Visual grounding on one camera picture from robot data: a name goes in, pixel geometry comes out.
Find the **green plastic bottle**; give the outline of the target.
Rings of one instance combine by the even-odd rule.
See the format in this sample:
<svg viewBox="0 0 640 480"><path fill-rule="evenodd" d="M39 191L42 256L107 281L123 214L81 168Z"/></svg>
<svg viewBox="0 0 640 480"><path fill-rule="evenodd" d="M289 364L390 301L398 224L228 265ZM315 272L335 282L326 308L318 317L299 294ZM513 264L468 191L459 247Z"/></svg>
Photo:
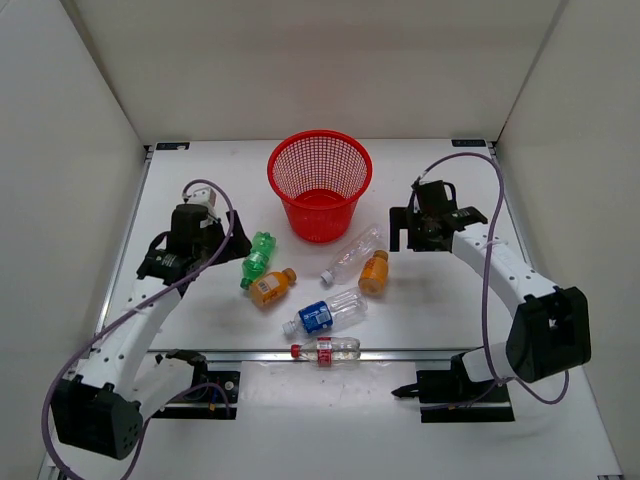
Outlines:
<svg viewBox="0 0 640 480"><path fill-rule="evenodd" d="M270 258L276 247L276 238L269 232L257 232L251 240L251 248L242 263L240 287L248 290L250 285L266 273Z"/></svg>

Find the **orange bottle with barcode label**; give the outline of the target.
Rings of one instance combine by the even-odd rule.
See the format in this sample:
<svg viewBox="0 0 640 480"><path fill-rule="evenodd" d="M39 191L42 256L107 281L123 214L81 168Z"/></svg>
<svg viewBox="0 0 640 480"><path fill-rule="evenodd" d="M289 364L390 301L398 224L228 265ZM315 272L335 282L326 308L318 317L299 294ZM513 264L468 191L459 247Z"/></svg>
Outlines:
<svg viewBox="0 0 640 480"><path fill-rule="evenodd" d="M251 300L258 308L266 307L284 296L296 280L291 268L265 274L250 285Z"/></svg>

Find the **clear unlabelled plastic bottle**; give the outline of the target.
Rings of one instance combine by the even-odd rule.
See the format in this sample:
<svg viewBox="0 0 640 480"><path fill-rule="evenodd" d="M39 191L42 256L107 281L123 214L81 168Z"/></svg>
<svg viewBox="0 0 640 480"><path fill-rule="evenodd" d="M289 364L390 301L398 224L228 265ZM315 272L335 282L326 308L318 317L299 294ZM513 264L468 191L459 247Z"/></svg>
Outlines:
<svg viewBox="0 0 640 480"><path fill-rule="evenodd" d="M385 229L371 224L350 241L322 271L320 278L326 286L345 284L364 266L376 250L385 250Z"/></svg>

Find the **orange juice bottle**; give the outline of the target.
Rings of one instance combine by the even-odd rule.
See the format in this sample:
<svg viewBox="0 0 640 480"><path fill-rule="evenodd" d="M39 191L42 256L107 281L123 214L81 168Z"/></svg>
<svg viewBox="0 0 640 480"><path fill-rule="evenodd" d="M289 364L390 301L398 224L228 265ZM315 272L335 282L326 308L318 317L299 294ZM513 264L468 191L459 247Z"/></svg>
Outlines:
<svg viewBox="0 0 640 480"><path fill-rule="evenodd" d="M358 280L360 290L369 296L381 295L386 287L389 273L388 253L376 250L366 261Z"/></svg>

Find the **clear bottle with blue label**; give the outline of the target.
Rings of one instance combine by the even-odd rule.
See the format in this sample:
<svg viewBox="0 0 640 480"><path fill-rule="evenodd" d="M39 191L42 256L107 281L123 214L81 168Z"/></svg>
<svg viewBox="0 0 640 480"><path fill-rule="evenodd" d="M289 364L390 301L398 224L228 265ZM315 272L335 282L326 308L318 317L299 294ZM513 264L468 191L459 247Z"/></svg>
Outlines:
<svg viewBox="0 0 640 480"><path fill-rule="evenodd" d="M319 336L332 330L351 327L365 319L368 303L358 288L337 293L325 300L310 304L282 325L284 334L293 338L300 335Z"/></svg>

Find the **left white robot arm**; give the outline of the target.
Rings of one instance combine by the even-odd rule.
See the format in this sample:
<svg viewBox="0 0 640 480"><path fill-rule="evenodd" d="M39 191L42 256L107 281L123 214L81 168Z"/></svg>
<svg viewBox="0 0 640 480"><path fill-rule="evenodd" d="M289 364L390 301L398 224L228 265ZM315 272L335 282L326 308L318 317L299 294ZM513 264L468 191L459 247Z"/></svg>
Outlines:
<svg viewBox="0 0 640 480"><path fill-rule="evenodd" d="M165 404L206 395L206 359L196 351L172 350L150 371L139 369L197 276L248 255L251 242L238 213L228 210L226 217L224 227L210 201L175 207L169 230L152 240L136 271L121 317L81 349L85 362L73 376L60 374L46 395L43 421L55 426L60 443L122 460Z"/></svg>

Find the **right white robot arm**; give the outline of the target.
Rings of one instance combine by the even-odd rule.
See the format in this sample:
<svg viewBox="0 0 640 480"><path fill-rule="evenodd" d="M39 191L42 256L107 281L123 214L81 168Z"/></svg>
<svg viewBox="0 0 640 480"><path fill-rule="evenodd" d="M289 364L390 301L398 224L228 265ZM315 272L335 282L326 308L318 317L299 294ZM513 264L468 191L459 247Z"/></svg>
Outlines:
<svg viewBox="0 0 640 480"><path fill-rule="evenodd" d="M588 301L576 287L562 288L537 273L494 233L474 207L457 204L453 184L415 181L405 207L389 211L390 249L408 234L414 252L449 252L482 278L482 293L495 293L512 318L504 342L452 357L445 371L394 390L398 398L461 404L515 380L531 384L591 360Z"/></svg>

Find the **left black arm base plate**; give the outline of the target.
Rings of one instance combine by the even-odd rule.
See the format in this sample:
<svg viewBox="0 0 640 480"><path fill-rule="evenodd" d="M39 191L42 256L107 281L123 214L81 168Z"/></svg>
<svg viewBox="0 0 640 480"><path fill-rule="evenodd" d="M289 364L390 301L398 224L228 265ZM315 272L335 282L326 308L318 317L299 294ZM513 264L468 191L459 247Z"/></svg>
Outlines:
<svg viewBox="0 0 640 480"><path fill-rule="evenodd" d="M215 383L225 393L229 406L214 387L203 387L169 403L157 411L154 419L174 420L235 420L239 401L241 372L239 364L210 364L197 385Z"/></svg>

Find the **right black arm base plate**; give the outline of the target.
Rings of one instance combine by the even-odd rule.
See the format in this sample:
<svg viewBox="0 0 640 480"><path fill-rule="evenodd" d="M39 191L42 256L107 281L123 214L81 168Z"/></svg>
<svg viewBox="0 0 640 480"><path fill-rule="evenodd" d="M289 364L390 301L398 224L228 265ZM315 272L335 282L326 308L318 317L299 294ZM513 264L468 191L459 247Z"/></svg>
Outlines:
<svg viewBox="0 0 640 480"><path fill-rule="evenodd" d="M419 370L396 399L418 399L423 424L510 423L515 421L508 388L493 381L473 383L450 370Z"/></svg>

